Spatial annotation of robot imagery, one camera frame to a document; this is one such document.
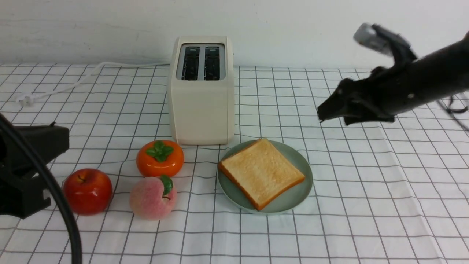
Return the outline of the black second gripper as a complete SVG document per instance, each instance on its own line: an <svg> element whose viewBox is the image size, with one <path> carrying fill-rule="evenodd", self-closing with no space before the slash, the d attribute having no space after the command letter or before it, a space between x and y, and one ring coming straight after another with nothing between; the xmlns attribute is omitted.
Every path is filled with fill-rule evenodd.
<svg viewBox="0 0 469 264"><path fill-rule="evenodd" d="M317 107L319 122L340 117L346 123L394 122L397 115L418 107L414 93L386 80L372 80L384 70L377 67L365 79L339 82L335 93Z"/></svg>

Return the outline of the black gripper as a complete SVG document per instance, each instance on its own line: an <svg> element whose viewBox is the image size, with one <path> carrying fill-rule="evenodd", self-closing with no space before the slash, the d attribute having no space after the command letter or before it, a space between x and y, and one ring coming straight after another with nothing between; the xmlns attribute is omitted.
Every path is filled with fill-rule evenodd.
<svg viewBox="0 0 469 264"><path fill-rule="evenodd" d="M15 130L48 164L69 149L69 129L55 125L16 126ZM32 162L1 133L0 213L25 219L51 205L48 185Z"/></svg>

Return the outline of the black second robot arm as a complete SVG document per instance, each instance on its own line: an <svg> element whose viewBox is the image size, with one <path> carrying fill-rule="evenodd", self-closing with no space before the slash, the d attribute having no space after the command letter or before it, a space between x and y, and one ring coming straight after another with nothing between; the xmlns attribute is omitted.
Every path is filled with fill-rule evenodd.
<svg viewBox="0 0 469 264"><path fill-rule="evenodd" d="M376 67L365 80L345 79L318 106L321 122L342 117L346 125L394 122L418 106L468 90L468 38L422 58L400 35L364 23L354 40L394 58L390 68ZM1 214L25 219L51 204L49 190L70 220L71 203L46 164L69 149L69 129L55 125L13 126L1 116Z"/></svg>

